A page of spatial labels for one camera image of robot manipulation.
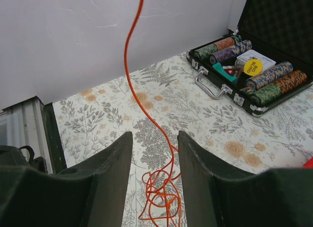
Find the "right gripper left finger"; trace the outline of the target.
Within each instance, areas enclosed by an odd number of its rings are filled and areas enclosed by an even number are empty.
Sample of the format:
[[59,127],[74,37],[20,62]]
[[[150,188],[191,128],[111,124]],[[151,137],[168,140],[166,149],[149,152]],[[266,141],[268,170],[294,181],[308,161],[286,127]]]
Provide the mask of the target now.
[[3,227],[119,227],[133,150],[124,133],[106,149],[58,174],[0,166]]

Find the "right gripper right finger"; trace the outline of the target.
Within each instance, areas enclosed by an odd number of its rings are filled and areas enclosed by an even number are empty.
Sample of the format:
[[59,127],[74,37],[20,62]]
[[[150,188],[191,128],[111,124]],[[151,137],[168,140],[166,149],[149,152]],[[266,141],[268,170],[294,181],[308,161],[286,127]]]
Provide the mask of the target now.
[[205,150],[183,131],[178,149],[188,226],[312,226],[312,169],[271,168],[253,174]]

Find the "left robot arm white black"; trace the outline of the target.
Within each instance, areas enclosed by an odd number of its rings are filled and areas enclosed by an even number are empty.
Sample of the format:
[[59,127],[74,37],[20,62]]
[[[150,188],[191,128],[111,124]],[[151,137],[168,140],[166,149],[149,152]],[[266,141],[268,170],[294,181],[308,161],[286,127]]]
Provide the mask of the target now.
[[[29,153],[29,159],[23,155],[22,150]],[[0,146],[0,165],[1,166],[31,166],[32,168],[48,173],[45,159],[43,157],[35,157],[33,149],[26,145],[20,148],[1,145]]]

